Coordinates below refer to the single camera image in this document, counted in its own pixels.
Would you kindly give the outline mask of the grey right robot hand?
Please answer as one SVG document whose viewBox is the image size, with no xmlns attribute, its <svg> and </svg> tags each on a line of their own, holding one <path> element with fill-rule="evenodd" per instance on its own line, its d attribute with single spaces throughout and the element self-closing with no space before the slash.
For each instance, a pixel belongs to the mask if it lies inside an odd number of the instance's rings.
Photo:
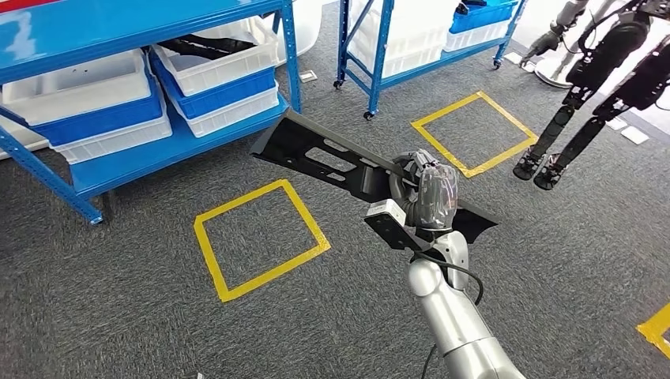
<svg viewBox="0 0 670 379">
<path fill-rule="evenodd" d="M 419 180 L 413 188 L 400 175 L 390 174 L 391 197 L 405 212 L 405 224 L 429 231 L 450 230 L 457 211 L 455 170 L 424 149 L 405 152 L 393 158 L 393 163 Z"/>
</svg>

